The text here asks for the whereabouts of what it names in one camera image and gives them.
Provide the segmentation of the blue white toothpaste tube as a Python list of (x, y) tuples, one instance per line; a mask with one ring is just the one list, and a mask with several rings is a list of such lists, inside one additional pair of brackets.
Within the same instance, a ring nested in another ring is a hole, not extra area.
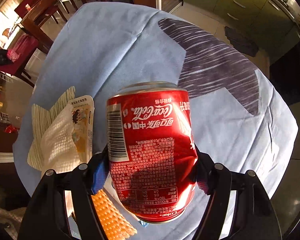
[(138, 220), (138, 222), (141, 224), (141, 226), (143, 226), (144, 228), (147, 228), (147, 226), (149, 226), (149, 223), (143, 221), (143, 220)]

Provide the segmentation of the red cola can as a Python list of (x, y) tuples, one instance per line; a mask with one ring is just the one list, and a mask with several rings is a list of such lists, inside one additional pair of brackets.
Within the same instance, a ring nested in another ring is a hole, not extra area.
[(121, 89), (107, 101), (110, 175), (122, 205), (147, 223), (180, 216), (198, 159), (187, 90), (170, 82)]

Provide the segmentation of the black floor mat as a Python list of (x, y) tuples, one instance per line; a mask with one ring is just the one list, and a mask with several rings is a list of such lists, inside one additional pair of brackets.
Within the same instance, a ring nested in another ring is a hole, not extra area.
[(224, 27), (225, 36), (230, 41), (230, 44), (242, 54), (246, 54), (251, 57), (255, 57), (259, 51), (258, 45), (249, 38), (246, 38), (236, 29), (230, 27)]

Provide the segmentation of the red dining chair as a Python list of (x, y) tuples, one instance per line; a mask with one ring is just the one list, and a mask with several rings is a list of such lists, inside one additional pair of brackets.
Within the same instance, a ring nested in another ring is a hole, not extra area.
[(0, 72), (16, 76), (34, 87), (31, 77), (26, 74), (25, 67), (39, 46), (39, 41), (27, 34), (22, 35), (12, 49), (0, 48)]

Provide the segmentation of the orange foam fruit net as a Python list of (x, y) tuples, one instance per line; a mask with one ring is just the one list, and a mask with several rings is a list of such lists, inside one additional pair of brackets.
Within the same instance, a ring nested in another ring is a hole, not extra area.
[(108, 239), (125, 240), (137, 234), (137, 230), (125, 219), (103, 190), (99, 190), (91, 198)]

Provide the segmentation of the printed paper card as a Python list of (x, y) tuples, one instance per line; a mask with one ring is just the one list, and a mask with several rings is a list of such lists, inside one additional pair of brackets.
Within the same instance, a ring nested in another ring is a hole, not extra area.
[(90, 95), (70, 100), (74, 130), (72, 139), (81, 162), (87, 163), (93, 155), (94, 101)]

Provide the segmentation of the wooden dining table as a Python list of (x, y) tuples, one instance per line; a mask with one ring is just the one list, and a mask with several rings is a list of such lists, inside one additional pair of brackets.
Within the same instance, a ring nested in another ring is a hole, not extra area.
[(14, 10), (21, 18), (23, 31), (39, 41), (39, 48), (44, 53), (50, 50), (53, 41), (42, 31), (42, 25), (56, 12), (67, 21), (57, 2), (58, 0), (22, 0)]

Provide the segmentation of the white paper towel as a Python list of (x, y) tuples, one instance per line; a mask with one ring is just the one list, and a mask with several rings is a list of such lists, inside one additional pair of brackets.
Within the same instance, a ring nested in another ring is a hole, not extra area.
[(50, 169), (56, 173), (69, 172), (82, 163), (72, 138), (72, 110), (73, 106), (67, 104), (42, 137), (42, 175)]

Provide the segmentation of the beige knit sweater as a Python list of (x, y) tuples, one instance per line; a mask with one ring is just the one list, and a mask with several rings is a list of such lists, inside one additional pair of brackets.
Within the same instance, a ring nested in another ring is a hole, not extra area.
[(26, 207), (21, 207), (11, 211), (0, 208), (0, 224), (13, 239), (17, 239), (18, 237), (21, 221), (25, 211)]

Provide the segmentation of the blue star-print tablecloth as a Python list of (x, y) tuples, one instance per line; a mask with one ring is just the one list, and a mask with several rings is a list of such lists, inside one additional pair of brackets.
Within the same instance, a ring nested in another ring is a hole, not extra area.
[[(71, 95), (93, 124), (69, 171), (26, 162), (37, 113)], [(106, 239), (92, 198), (111, 178), (137, 239), (281, 239), (270, 198), (298, 132), (266, 76), (232, 46), (166, 12), (88, 3), (54, 41), (13, 146), (31, 195), (19, 239)]]

